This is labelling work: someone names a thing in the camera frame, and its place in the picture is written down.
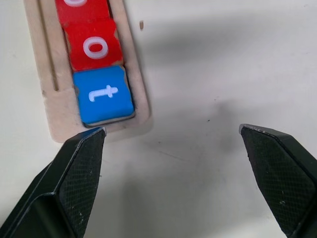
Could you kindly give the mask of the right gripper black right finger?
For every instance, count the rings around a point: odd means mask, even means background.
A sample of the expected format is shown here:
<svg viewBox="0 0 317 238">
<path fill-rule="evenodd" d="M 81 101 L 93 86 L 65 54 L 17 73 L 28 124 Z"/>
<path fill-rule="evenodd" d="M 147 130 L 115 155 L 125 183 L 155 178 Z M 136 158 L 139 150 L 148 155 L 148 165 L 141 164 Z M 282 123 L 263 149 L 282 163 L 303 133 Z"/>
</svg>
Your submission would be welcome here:
<svg viewBox="0 0 317 238">
<path fill-rule="evenodd" d="M 287 238 L 317 238 L 317 159 L 293 136 L 241 124 L 248 158 L 266 203 Z"/>
</svg>

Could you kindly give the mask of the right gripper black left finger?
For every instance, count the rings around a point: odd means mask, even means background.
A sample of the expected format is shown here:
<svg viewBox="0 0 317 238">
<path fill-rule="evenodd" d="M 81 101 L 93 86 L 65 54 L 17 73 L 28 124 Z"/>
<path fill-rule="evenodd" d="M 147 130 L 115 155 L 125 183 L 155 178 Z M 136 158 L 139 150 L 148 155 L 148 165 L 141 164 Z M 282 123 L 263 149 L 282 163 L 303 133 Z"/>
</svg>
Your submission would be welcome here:
<svg viewBox="0 0 317 238">
<path fill-rule="evenodd" d="M 0 227 L 0 238 L 83 238 L 96 198 L 106 129 L 66 140 Z"/>
</svg>

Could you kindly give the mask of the blue letter t block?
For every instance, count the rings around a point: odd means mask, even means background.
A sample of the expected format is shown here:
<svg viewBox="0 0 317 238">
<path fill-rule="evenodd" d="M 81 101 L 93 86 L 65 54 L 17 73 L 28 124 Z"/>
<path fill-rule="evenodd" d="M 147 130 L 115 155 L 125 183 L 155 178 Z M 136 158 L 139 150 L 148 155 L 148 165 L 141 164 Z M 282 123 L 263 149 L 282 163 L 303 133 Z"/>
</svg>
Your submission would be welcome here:
<svg viewBox="0 0 317 238">
<path fill-rule="evenodd" d="M 111 66 L 73 74 L 81 121 L 93 125 L 128 118 L 134 105 L 125 69 Z"/>
</svg>

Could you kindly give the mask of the red letter o block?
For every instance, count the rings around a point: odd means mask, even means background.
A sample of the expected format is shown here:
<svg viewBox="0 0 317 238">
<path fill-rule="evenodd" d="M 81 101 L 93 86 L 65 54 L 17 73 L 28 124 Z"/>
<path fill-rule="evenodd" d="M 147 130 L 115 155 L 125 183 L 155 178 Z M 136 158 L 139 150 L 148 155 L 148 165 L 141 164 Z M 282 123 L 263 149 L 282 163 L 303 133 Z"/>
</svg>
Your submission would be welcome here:
<svg viewBox="0 0 317 238">
<path fill-rule="evenodd" d="M 113 19 L 70 23 L 64 27 L 73 71 L 123 64 L 123 53 Z"/>
</svg>

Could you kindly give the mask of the red letter b block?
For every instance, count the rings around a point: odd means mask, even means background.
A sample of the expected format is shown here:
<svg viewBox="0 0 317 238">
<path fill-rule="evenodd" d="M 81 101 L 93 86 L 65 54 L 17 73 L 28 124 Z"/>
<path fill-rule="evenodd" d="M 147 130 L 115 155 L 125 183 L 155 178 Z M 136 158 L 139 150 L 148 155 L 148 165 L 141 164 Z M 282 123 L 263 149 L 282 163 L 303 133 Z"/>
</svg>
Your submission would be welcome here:
<svg viewBox="0 0 317 238">
<path fill-rule="evenodd" d="M 110 18 L 107 0 L 54 0 L 61 25 Z"/>
</svg>

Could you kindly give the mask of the wooden letter tray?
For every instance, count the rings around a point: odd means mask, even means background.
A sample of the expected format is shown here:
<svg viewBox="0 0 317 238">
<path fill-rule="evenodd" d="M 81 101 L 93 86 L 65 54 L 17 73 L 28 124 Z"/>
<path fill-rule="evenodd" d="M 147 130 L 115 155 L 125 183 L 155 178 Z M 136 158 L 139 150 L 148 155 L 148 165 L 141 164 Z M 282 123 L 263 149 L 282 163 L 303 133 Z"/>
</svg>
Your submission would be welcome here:
<svg viewBox="0 0 317 238">
<path fill-rule="evenodd" d="M 117 24 L 124 67 L 135 107 L 135 114 L 131 118 L 94 124 L 104 126 L 107 132 L 114 132 L 146 123 L 151 117 L 151 106 L 130 29 L 125 0 L 108 2 Z M 89 129 L 80 119 L 65 34 L 58 21 L 53 0 L 24 0 L 24 6 L 50 134 L 54 141 L 63 143 L 68 138 Z"/>
</svg>

